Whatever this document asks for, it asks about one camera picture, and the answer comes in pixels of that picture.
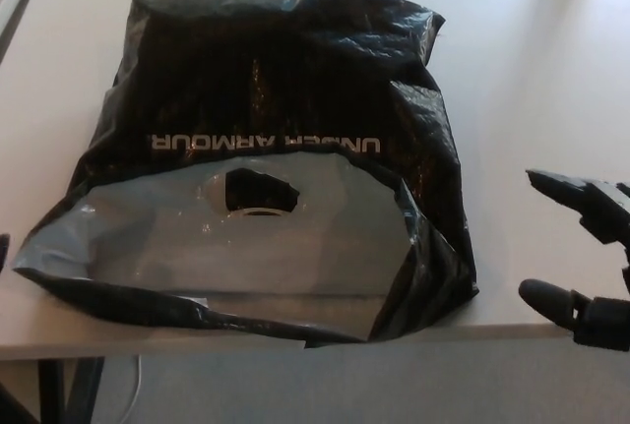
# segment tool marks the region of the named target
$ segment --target white cable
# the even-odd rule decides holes
[[[136,390],[134,392],[134,397],[131,398],[131,402],[129,403],[129,406],[127,406],[127,410],[120,419],[119,424],[125,424],[125,422],[127,422],[127,419],[129,419],[129,416],[131,416],[131,411],[134,410],[134,406],[136,405],[136,401],[138,400],[138,395],[140,394],[140,387],[142,386],[142,358],[140,355],[136,355],[136,369],[138,371],[138,379],[136,381]]]

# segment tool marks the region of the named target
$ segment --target floor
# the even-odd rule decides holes
[[[31,363],[0,364],[0,381],[36,410]],[[108,359],[93,424],[119,423],[135,385],[133,357]],[[568,338],[160,355],[127,424],[615,424],[628,395],[628,354]]]

